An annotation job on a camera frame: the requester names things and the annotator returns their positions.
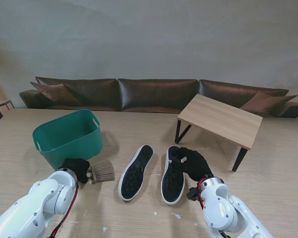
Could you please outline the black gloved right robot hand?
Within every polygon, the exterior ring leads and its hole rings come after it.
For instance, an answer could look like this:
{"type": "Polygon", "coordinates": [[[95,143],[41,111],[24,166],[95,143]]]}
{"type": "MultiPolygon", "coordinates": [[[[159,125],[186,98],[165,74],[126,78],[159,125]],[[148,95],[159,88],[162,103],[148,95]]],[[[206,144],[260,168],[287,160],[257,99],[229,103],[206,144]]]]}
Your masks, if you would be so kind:
{"type": "Polygon", "coordinates": [[[181,173],[186,173],[193,181],[214,177],[207,161],[197,151],[185,147],[171,152],[171,166],[181,173]]]}

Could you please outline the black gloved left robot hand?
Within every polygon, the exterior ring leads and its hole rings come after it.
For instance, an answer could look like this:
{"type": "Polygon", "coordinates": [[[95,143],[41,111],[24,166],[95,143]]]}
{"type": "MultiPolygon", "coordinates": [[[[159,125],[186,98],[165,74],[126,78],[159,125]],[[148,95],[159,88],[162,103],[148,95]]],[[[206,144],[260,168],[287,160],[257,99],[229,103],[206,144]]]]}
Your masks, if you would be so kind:
{"type": "Polygon", "coordinates": [[[82,158],[66,158],[63,164],[59,167],[59,169],[69,169],[73,171],[76,175],[77,180],[82,184],[86,184],[89,180],[89,178],[86,175],[89,168],[89,161],[84,160],[82,158]]]}

